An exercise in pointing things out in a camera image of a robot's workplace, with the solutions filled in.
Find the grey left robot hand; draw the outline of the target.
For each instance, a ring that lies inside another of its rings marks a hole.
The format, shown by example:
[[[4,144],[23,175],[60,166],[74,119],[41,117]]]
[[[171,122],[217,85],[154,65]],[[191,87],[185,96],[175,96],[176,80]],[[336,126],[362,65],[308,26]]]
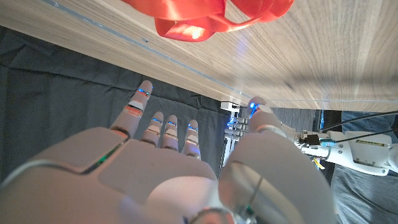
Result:
[[[278,126],[270,127],[271,131],[275,131],[280,135],[285,136],[291,140],[298,148],[310,147],[320,145],[319,134],[315,132],[308,132],[303,130],[301,133],[296,132],[283,123]],[[233,117],[227,123],[227,128],[224,130],[224,137],[232,141],[239,141],[245,134],[249,133],[249,119]]]

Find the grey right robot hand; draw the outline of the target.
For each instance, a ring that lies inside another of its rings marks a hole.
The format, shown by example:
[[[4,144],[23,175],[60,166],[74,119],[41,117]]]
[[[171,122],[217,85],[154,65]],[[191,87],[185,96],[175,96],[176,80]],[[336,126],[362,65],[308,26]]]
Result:
[[[133,138],[152,83],[109,128],[55,144],[1,184],[2,223],[334,223],[330,187],[260,98],[221,174],[200,158],[198,125],[178,152],[177,119],[156,113]]]

